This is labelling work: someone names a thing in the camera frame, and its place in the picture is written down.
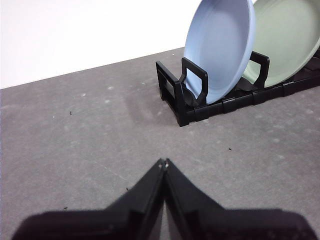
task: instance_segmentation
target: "dish rack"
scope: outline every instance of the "dish rack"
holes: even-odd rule
[[[211,104],[207,104],[206,100],[208,74],[205,70],[183,57],[182,74],[177,79],[161,62],[157,61],[155,65],[161,99],[168,103],[176,116],[177,123],[183,127],[211,116],[227,114],[240,108],[262,104],[271,99],[286,97],[320,86],[320,49],[298,73],[271,87],[265,87],[270,65],[269,57],[253,51],[250,60],[260,65],[260,73],[255,83],[251,84],[241,77],[225,97]],[[185,85],[187,69],[201,79],[202,89],[198,98],[195,98]]]

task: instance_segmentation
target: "blue plate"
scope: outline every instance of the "blue plate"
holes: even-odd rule
[[[203,0],[191,22],[184,56],[208,73],[207,104],[227,95],[249,62],[256,16],[251,0]],[[201,80],[188,70],[186,86],[197,98]]]

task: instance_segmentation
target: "debris speck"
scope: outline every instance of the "debris speck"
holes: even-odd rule
[[[275,129],[284,129],[285,126],[282,126],[282,125],[274,125],[273,126]]]
[[[312,111],[310,109],[307,109],[305,112],[306,112],[306,114],[313,114],[314,113],[314,111]]]
[[[202,172],[203,170],[205,170],[205,168],[204,168],[203,166],[201,166],[201,165],[198,165],[197,168],[198,168],[198,170],[199,170],[200,172]]]

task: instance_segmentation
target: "plate rim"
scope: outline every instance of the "plate rim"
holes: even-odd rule
[[[253,6],[255,6],[258,2],[262,2],[262,1],[267,1],[269,2],[270,0],[256,0],[256,2],[253,4]],[[302,64],[299,65],[299,67],[297,67],[297,69],[295,70],[295,72],[293,72],[292,74],[290,74],[288,77],[286,77],[285,79],[281,80],[281,81],[277,81],[277,83],[268,83],[268,78],[265,81],[265,88],[269,88],[275,85],[278,85],[282,82],[284,82],[285,80],[288,80],[289,78],[291,78],[292,76],[294,76],[296,73],[298,73],[301,69],[304,68],[304,66],[312,59],[312,57],[315,55],[315,53],[317,52],[317,50],[320,48],[320,34],[318,37],[318,40],[316,42],[316,44],[313,46],[312,51],[310,51],[309,55],[307,55],[307,57],[304,58],[304,61]],[[256,82],[257,79],[253,80],[253,79],[248,79],[247,77],[245,78],[247,79],[251,84],[254,84]]]
[[[185,47],[184,47],[184,53],[183,55],[186,55],[186,49],[187,49],[187,42],[188,42],[188,37],[190,34],[190,30],[192,28],[192,24],[196,18],[196,15],[198,13],[198,10],[201,7],[201,4],[203,3],[203,1],[206,0],[202,0],[199,4],[199,6],[197,7],[194,16],[192,18],[188,33],[187,33],[187,37],[186,37],[186,41],[185,41]],[[223,89],[226,89],[224,91],[221,91],[221,96],[218,97],[210,97],[210,86],[208,86],[208,95],[207,95],[207,104],[212,104],[215,103],[216,101],[222,99],[223,97],[225,97],[238,83],[238,81],[240,80],[242,74],[244,73],[249,60],[250,60],[250,56],[252,54],[253,48],[254,48],[254,42],[255,42],[255,37],[256,37],[256,14],[255,14],[255,9],[254,9],[254,4],[252,2],[252,0],[242,0],[243,2],[246,3],[246,9],[247,9],[247,16],[248,16],[248,33],[246,35],[246,39],[245,39],[245,48],[243,50],[243,55],[241,58],[241,61],[239,61],[239,65],[237,70],[235,71],[235,74],[232,78],[232,80],[228,81],[228,85],[226,87],[224,87]],[[196,93],[193,91],[192,85],[194,85],[195,83],[190,83],[188,76],[186,77],[186,86],[189,90],[191,90],[193,92],[193,94],[196,95]]]

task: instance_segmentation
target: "green plate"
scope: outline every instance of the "green plate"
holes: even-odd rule
[[[301,70],[320,46],[320,0],[258,0],[254,4],[253,50],[270,58],[265,87],[279,84]],[[252,61],[243,76],[252,84],[260,65]]]

